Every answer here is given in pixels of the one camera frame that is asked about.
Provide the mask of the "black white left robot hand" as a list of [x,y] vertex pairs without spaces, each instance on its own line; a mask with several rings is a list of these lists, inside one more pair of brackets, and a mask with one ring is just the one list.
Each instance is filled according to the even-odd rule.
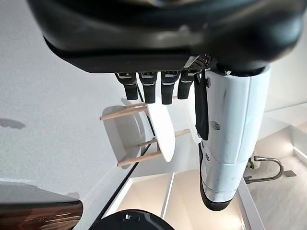
[[225,209],[255,147],[270,63],[297,44],[304,0],[30,0],[48,48],[89,73],[114,73],[128,100],[137,81],[153,104],[194,87],[200,193]]

